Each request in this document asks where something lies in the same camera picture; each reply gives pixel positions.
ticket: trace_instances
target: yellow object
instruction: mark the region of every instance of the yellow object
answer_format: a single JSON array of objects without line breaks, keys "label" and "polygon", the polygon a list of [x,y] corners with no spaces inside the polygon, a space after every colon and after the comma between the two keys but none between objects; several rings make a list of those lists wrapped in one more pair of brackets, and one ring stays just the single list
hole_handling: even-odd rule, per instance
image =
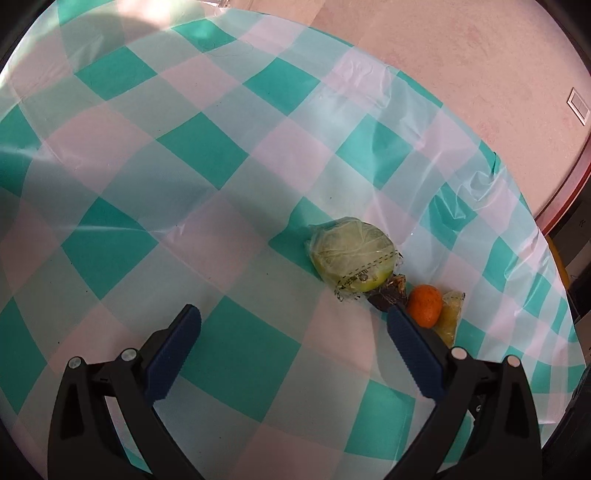
[{"label": "yellow object", "polygon": [[552,239],[550,238],[549,235],[546,235],[544,238],[548,242],[548,246],[550,247],[550,253],[552,254],[552,257],[554,258],[554,262],[556,263],[556,267],[558,267],[558,273],[560,274],[560,279],[562,280],[562,285],[564,285],[564,288],[566,288],[568,290],[570,287],[570,278],[569,278],[569,274],[566,272],[566,268],[564,267],[564,264],[562,263],[562,259],[560,258],[560,254],[558,253],[558,249],[556,248],[556,245],[554,245],[554,242],[552,241]]},{"label": "yellow object", "polygon": [[453,341],[456,339],[457,323],[462,315],[465,298],[466,294],[461,291],[451,291],[443,296],[443,307],[433,330],[448,348],[452,347]]},{"label": "yellow object", "polygon": [[435,325],[442,307],[441,292],[431,285],[416,286],[408,296],[407,312],[421,327]]},{"label": "yellow object", "polygon": [[342,218],[315,229],[310,259],[339,297],[378,288],[401,263],[392,241],[376,226],[357,218]]}]

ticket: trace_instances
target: plastic bag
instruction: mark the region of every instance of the plastic bag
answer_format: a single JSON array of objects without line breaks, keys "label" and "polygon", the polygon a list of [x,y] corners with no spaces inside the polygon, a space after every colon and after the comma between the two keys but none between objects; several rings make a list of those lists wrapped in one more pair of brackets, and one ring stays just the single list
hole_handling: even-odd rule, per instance
[{"label": "plastic bag", "polygon": [[456,339],[457,324],[462,315],[462,306],[466,294],[461,291],[450,291],[443,296],[443,308],[439,314],[437,323],[433,326],[433,330],[443,340],[449,348],[452,347]]},{"label": "plastic bag", "polygon": [[340,299],[374,290],[402,263],[402,255],[386,234],[357,218],[341,218],[312,228],[310,259]]}]

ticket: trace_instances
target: orange fruit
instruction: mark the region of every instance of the orange fruit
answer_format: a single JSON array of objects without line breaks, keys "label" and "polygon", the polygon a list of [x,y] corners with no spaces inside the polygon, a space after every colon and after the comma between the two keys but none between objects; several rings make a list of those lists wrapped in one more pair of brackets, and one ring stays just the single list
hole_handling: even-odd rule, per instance
[{"label": "orange fruit", "polygon": [[408,296],[407,312],[421,327],[431,328],[437,323],[443,296],[431,285],[419,285]]}]

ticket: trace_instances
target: checkered tablecloth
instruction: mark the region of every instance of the checkered tablecloth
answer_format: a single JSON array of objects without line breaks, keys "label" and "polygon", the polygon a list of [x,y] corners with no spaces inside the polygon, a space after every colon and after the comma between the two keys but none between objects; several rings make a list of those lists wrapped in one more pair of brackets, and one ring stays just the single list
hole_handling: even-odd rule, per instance
[{"label": "checkered tablecloth", "polygon": [[501,160],[437,98],[280,18],[58,0],[0,77],[0,416],[19,447],[46,475],[67,360],[110,360],[192,303],[202,335],[156,408],[207,479],[382,478],[433,403],[379,312],[314,273],[306,226],[343,216],[384,230],[411,284],[466,292],[456,343],[522,359],[545,440],[584,368],[564,288]]}]

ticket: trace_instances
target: floor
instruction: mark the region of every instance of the floor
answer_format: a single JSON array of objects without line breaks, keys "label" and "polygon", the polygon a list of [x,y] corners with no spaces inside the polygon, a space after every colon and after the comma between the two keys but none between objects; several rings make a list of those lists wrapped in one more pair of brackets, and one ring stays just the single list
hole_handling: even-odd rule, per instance
[{"label": "floor", "polygon": [[507,164],[534,214],[589,135],[567,106],[591,76],[535,0],[226,0],[336,35],[403,69]]}]

